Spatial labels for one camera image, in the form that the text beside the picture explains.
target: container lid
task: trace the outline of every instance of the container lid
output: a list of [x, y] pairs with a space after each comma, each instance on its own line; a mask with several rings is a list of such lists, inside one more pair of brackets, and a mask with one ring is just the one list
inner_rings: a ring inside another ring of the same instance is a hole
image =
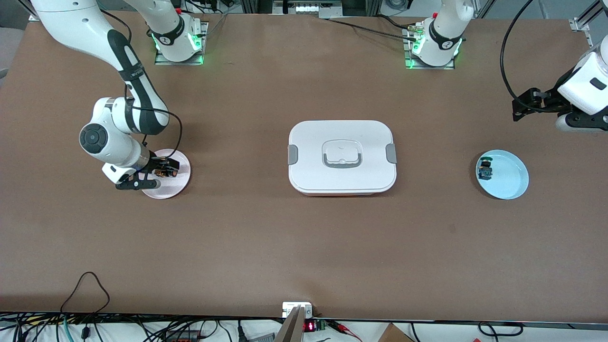
[[289, 134], [289, 180], [317, 195], [373, 194], [396, 180], [393, 135], [373, 120], [319, 120], [297, 124]]

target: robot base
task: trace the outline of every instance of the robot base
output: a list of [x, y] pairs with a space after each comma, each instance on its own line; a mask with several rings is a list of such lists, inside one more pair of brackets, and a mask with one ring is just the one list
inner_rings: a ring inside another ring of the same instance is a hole
[[205, 60], [205, 46], [207, 45], [207, 30], [209, 28], [208, 21], [201, 21], [195, 18], [195, 32], [201, 34], [202, 37], [195, 39], [195, 44], [200, 44], [200, 50], [197, 51], [192, 57], [184, 61], [170, 61], [162, 55], [160, 50], [156, 49], [156, 56], [154, 58], [155, 65], [202, 65]]
[[[401, 30], [401, 33], [405, 37], [414, 37], [408, 30]], [[406, 67], [408, 69], [439, 69], [439, 70], [453, 70], [455, 68], [454, 58], [444, 66], [430, 66], [420, 60], [420, 58], [412, 53], [413, 45], [416, 44], [413, 41], [403, 40], [403, 49], [406, 53]]]
[[[155, 154], [157, 156], [168, 156], [172, 151], [172, 149], [166, 148], [164, 150], [156, 151]], [[171, 156], [171, 159], [179, 161], [178, 175], [176, 177], [158, 177], [156, 175], [148, 175], [148, 178], [161, 182], [161, 186], [157, 189], [142, 190], [143, 193], [151, 198], [164, 200], [166, 198], [171, 198], [184, 190], [188, 184], [188, 181], [190, 180], [190, 161], [180, 151], [175, 151], [173, 156]]]

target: red digital display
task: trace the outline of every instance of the red digital display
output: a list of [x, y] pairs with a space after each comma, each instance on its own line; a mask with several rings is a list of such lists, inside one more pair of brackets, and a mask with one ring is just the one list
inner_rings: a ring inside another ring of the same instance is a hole
[[302, 327], [304, 332], [315, 332], [317, 331], [317, 326], [314, 321], [304, 322], [304, 326]]

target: wire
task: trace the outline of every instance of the wire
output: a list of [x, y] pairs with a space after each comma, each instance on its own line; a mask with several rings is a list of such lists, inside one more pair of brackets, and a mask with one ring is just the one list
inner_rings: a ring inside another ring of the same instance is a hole
[[66, 331], [67, 339], [70, 342], [74, 342], [74, 339], [72, 338], [72, 334], [70, 333], [70, 330], [67, 328], [67, 316], [63, 317], [63, 330]]
[[[492, 333], [488, 333], [483, 331], [482, 326], [486, 326], [489, 327], [490, 330], [492, 331]], [[496, 339], [496, 342], [500, 342], [498, 340], [499, 336], [502, 337], [515, 337], [515, 336], [519, 336], [523, 333], [523, 324], [519, 324], [517, 325], [519, 327], [519, 331], [514, 332], [514, 333], [497, 333], [496, 330], [494, 330], [494, 327], [488, 323], [488, 322], [479, 322], [479, 324], [477, 325], [477, 328], [479, 329], [479, 332], [488, 336], [488, 337], [494, 337]]]
[[348, 336], [352, 336], [354, 338], [356, 338], [357, 340], [359, 340], [359, 342], [363, 342], [362, 339], [360, 339], [357, 335], [355, 335], [353, 332], [347, 332], [346, 333]]
[[95, 332], [97, 333], [97, 337], [99, 338], [99, 341], [103, 342], [102, 335], [99, 333], [99, 329], [97, 328], [97, 323], [95, 321], [93, 321], [93, 326], [95, 327]]
[[15, 323], [17, 323], [17, 327], [15, 328], [15, 333], [13, 334], [13, 342], [17, 342], [17, 339], [21, 340], [21, 325], [19, 324], [19, 315], [15, 317]]
[[55, 325], [55, 337], [57, 338], [57, 342], [59, 342], [59, 316], [57, 316], [57, 324]]
[[74, 293], [76, 293], [76, 290], [78, 290], [78, 286], [80, 285], [80, 282], [82, 281], [82, 279], [87, 275], [87, 274], [91, 274], [95, 277], [95, 280], [97, 281], [97, 285], [99, 285], [99, 288], [102, 289], [102, 291], [105, 293], [106, 295], [106, 304], [104, 304], [101, 308], [93, 311], [93, 314], [98, 313], [99, 311], [105, 309], [106, 306], [108, 306], [108, 304], [110, 304], [110, 294], [108, 293], [108, 291], [106, 291], [106, 288], [103, 287], [102, 282], [99, 281], [99, 277], [97, 277], [97, 275], [94, 272], [91, 271], [87, 271], [84, 272], [81, 276], [80, 279], [78, 280], [78, 282], [76, 283], [76, 287], [74, 287], [74, 289], [72, 290], [72, 293], [70, 293], [70, 295], [67, 297], [67, 299], [63, 302], [63, 304], [61, 305], [61, 307], [59, 308], [59, 312], [60, 313], [64, 313], [63, 308], [66, 306], [67, 302], [69, 302], [70, 299], [72, 299], [72, 296], [74, 295]]
[[214, 12], [220, 12], [220, 13], [224, 14], [224, 12], [220, 11], [220, 10], [219, 10], [219, 9], [217, 9], [217, 8], [215, 8], [215, 9], [214, 9], [214, 8], [212, 7], [212, 8], [209, 8], [209, 9], [208, 9], [207, 7], [201, 7], [201, 6], [197, 5], [197, 4], [195, 4], [195, 3], [194, 3], [194, 2], [192, 2], [191, 0], [185, 0], [185, 1], [186, 1], [187, 3], [189, 3], [189, 4], [191, 4], [192, 6], [196, 7], [197, 9], [199, 9], [199, 10], [200, 10], [201, 12], [203, 12], [203, 13], [205, 13], [205, 10], [212, 10], [212, 11], [214, 11]]
[[405, 39], [405, 40], [409, 40], [409, 41], [416, 41], [416, 38], [413, 38], [413, 37], [405, 37], [405, 36], [402, 36], [402, 35], [395, 35], [395, 34], [388, 33], [388, 32], [382, 32], [382, 31], [370, 29], [368, 27], [363, 27], [363, 26], [359, 26], [359, 25], [355, 25], [355, 24], [351, 24], [351, 23], [345, 23], [343, 21], [330, 20], [330, 19], [326, 19], [326, 20], [327, 21], [331, 21], [332, 23], [338, 23], [338, 24], [342, 24], [342, 25], [346, 25], [346, 26], [350, 26], [350, 27], [355, 27], [357, 29], [373, 32], [373, 33], [376, 33], [376, 34], [379, 34], [379, 35], [385, 35], [385, 36], [388, 36], [388, 37], [395, 37], [395, 38]]
[[37, 329], [36, 330], [36, 335], [34, 335], [34, 338], [32, 339], [32, 342], [36, 342], [38, 341], [38, 336], [40, 335], [40, 333], [42, 332], [42, 330], [44, 330], [44, 328], [46, 328], [46, 326], [50, 323], [50, 319], [47, 319], [46, 322], [44, 322], [44, 324], [42, 325], [42, 328]]
[[511, 34], [511, 30], [513, 30], [513, 26], [515, 26], [515, 22], [517, 22], [519, 17], [522, 15], [523, 11], [525, 11], [533, 1], [534, 0], [528, 0], [528, 2], [526, 2], [525, 5], [523, 5], [522, 9], [520, 9], [519, 12], [515, 15], [515, 18], [513, 18], [513, 21], [511, 21], [511, 25], [509, 25], [509, 28], [506, 30], [505, 37], [502, 41], [502, 46], [500, 47], [500, 75], [502, 75], [502, 80], [503, 80], [503, 82], [505, 82], [506, 90], [509, 92], [511, 97], [522, 107], [528, 108], [529, 110], [537, 111], [539, 113], [558, 113], [559, 111], [545, 110], [542, 108], [534, 108], [534, 107], [528, 106], [526, 103], [524, 103], [523, 101], [521, 101], [519, 99], [519, 97], [515, 94], [515, 92], [511, 88], [509, 81], [506, 79], [506, 73], [505, 73], [506, 41], [509, 38], [509, 34]]
[[178, 143], [177, 143], [177, 144], [175, 144], [175, 148], [174, 148], [174, 149], [173, 149], [173, 151], [172, 151], [172, 152], [171, 152], [171, 153], [170, 153], [170, 154], [167, 156], [167, 158], [170, 158], [171, 156], [173, 156], [173, 154], [175, 153], [175, 151], [177, 151], [177, 150], [178, 150], [178, 148], [179, 148], [179, 143], [182, 141], [182, 133], [184, 132], [184, 125], [182, 124], [182, 121], [181, 121], [181, 119], [179, 118], [179, 116], [177, 116], [177, 115], [175, 115], [175, 114], [171, 113], [171, 112], [170, 112], [170, 111], [168, 111], [168, 110], [160, 110], [160, 109], [157, 109], [157, 108], [142, 108], [142, 107], [135, 107], [135, 106], [132, 106], [131, 108], [136, 109], [136, 110], [159, 111], [159, 112], [161, 112], [161, 113], [166, 113], [166, 114], [169, 114], [169, 115], [173, 116], [174, 118], [176, 118], [176, 119], [178, 120], [178, 122], [179, 122], [179, 137], [178, 137]]
[[414, 334], [414, 338], [416, 339], [416, 342], [420, 342], [420, 339], [418, 338], [418, 334], [416, 333], [416, 327], [414, 327], [414, 323], [410, 323], [412, 325], [412, 334]]
[[127, 23], [125, 23], [124, 21], [122, 21], [122, 19], [120, 19], [119, 17], [113, 15], [112, 13], [109, 13], [105, 10], [100, 9], [100, 11], [102, 11], [103, 14], [107, 15], [108, 17], [118, 21], [119, 23], [123, 24], [123, 26], [126, 27], [126, 30], [129, 32], [129, 37], [127, 37], [126, 40], [129, 41], [129, 44], [131, 43], [131, 37], [133, 36], [133, 33], [131, 32], [131, 28], [129, 27], [129, 25], [127, 25]]
[[378, 18], [386, 19], [386, 20], [387, 20], [387, 21], [388, 21], [388, 22], [389, 22], [391, 25], [393, 25], [393, 26], [395, 26], [395, 27], [399, 27], [400, 29], [403, 29], [403, 30], [407, 30], [407, 27], [408, 27], [408, 26], [412, 26], [412, 25], [415, 25], [415, 24], [416, 24], [416, 23], [411, 23], [411, 24], [406, 24], [406, 25], [400, 25], [400, 24], [397, 24], [397, 23], [396, 23], [394, 20], [392, 20], [390, 17], [385, 16], [385, 15], [383, 15], [383, 14], [377, 14], [377, 15], [375, 15], [375, 16], [377, 16]]
[[224, 14], [222, 14], [222, 17], [218, 20], [217, 23], [215, 23], [215, 25], [213, 25], [213, 27], [207, 31], [207, 36], [211, 35], [211, 33], [213, 33], [213, 31], [215, 31], [215, 29], [224, 22], [224, 20], [226, 20], [226, 17], [228, 16], [228, 13], [230, 13], [232, 10], [236, 9], [237, 6], [232, 6], [231, 8], [229, 8]]
[[204, 340], [204, 339], [206, 339], [207, 337], [210, 337], [211, 335], [213, 335], [213, 334], [214, 334], [214, 333], [215, 333], [215, 332], [218, 330], [218, 325], [219, 325], [219, 324], [218, 324], [218, 322], [217, 322], [217, 321], [215, 321], [215, 329], [214, 329], [214, 330], [213, 330], [213, 331], [212, 331], [212, 332], [211, 332], [209, 335], [207, 335], [207, 336], [203, 336], [203, 335], [202, 335], [202, 327], [205, 325], [205, 322], [207, 322], [207, 321], [203, 321], [203, 322], [202, 322], [202, 324], [201, 324], [201, 328], [198, 330], [198, 336], [199, 336], [199, 338], [200, 338], [201, 340]]
[[359, 342], [363, 342], [354, 332], [352, 332], [349, 328], [347, 328], [345, 325], [343, 324], [339, 324], [337, 322], [333, 322], [337, 324], [337, 329], [339, 332], [341, 333], [345, 333], [348, 336], [352, 336], [354, 338], [356, 338], [357, 340], [359, 340]]
[[230, 336], [230, 332], [228, 332], [228, 329], [226, 329], [223, 325], [222, 322], [220, 321], [216, 321], [219, 325], [220, 328], [224, 329], [224, 331], [228, 334], [228, 339], [230, 340], [230, 342], [232, 342], [232, 337]]
[[23, 6], [24, 10], [26, 10], [28, 13], [30, 13], [31, 16], [33, 16], [35, 18], [38, 17], [38, 14], [36, 12], [33, 12], [32, 9], [30, 9], [30, 7], [28, 5], [23, 3], [23, 1], [21, 1], [21, 0], [17, 0], [17, 1]]

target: plate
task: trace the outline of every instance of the plate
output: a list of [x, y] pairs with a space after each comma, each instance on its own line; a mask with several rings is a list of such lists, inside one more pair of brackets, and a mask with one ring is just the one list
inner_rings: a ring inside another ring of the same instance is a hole
[[[159, 157], [168, 156], [173, 151], [172, 148], [166, 148], [164, 150], [156, 151], [155, 154]], [[171, 159], [179, 161], [179, 172], [176, 177], [158, 177], [156, 175], [148, 175], [149, 179], [158, 180], [161, 182], [161, 186], [158, 189], [145, 189], [143, 193], [155, 198], [157, 200], [164, 200], [171, 198], [179, 194], [190, 180], [190, 161], [180, 151], [175, 151], [171, 156]]]
[[[478, 176], [482, 159], [490, 157], [492, 178], [481, 180]], [[479, 158], [475, 167], [475, 178], [479, 185], [490, 195], [501, 200], [513, 200], [528, 189], [530, 177], [526, 165], [516, 155], [504, 150], [491, 150]]]

